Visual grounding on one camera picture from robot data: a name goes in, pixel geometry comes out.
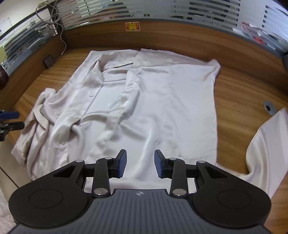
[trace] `black square object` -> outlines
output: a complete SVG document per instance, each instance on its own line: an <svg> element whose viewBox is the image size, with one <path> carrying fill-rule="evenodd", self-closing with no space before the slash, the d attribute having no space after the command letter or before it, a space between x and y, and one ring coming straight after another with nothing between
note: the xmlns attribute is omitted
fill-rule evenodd
<svg viewBox="0 0 288 234"><path fill-rule="evenodd" d="M55 60L54 58L52 57L52 55L49 55L46 59L44 59L44 64L47 68L51 67L54 63L55 63Z"/></svg>

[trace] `wooden partition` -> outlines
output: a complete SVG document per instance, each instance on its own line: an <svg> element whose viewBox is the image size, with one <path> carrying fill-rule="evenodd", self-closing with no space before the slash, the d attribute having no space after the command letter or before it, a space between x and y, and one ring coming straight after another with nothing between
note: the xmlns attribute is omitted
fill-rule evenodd
<svg viewBox="0 0 288 234"><path fill-rule="evenodd" d="M281 58L228 33L177 22L140 20L141 31L126 31L125 21L97 23L65 31L70 48L125 47L169 50L203 61L216 59L263 79L288 93L288 72Z"/></svg>
<svg viewBox="0 0 288 234"><path fill-rule="evenodd" d="M44 58L57 59L64 50L59 36L53 37L31 54L9 77L8 84L0 90L0 109L11 110L26 89L46 69Z"/></svg>

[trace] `power strip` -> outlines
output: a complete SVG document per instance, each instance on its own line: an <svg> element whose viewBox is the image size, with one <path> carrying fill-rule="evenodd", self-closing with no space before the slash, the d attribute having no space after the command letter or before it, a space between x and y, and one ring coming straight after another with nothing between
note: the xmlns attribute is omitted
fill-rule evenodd
<svg viewBox="0 0 288 234"><path fill-rule="evenodd" d="M52 2L54 2L55 0L44 0L44 1L42 1L42 2L40 2L39 4L38 4L38 8L40 9L40 8L42 8L42 7L45 7L46 5L48 5L48 4L51 4Z"/></svg>

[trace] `white wall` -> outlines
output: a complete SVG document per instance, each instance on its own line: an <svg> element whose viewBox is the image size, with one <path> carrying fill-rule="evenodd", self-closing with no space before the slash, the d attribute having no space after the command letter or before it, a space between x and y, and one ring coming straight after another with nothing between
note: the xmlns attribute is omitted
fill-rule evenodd
<svg viewBox="0 0 288 234"><path fill-rule="evenodd" d="M0 4L0 23L9 18L12 25L35 11L43 0L4 0Z"/></svg>

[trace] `yellow sticky note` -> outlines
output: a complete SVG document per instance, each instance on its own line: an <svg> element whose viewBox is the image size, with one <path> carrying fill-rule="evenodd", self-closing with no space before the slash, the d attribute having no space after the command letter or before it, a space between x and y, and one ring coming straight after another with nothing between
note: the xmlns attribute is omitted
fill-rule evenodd
<svg viewBox="0 0 288 234"><path fill-rule="evenodd" d="M6 59L7 59L7 54L3 46L0 46L0 63L3 63Z"/></svg>

